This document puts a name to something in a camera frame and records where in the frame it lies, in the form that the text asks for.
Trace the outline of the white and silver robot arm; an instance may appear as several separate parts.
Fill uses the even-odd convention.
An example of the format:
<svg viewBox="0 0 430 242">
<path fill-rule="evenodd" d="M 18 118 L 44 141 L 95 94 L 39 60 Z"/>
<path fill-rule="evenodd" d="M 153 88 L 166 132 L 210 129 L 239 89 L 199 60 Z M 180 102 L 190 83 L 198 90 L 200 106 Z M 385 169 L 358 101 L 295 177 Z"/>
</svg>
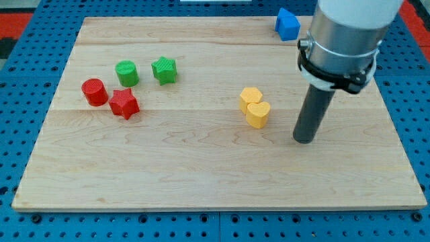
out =
<svg viewBox="0 0 430 242">
<path fill-rule="evenodd" d="M 403 0 L 319 0 L 298 41 L 298 67 L 322 91 L 359 93 L 376 71 L 379 46 Z"/>
</svg>

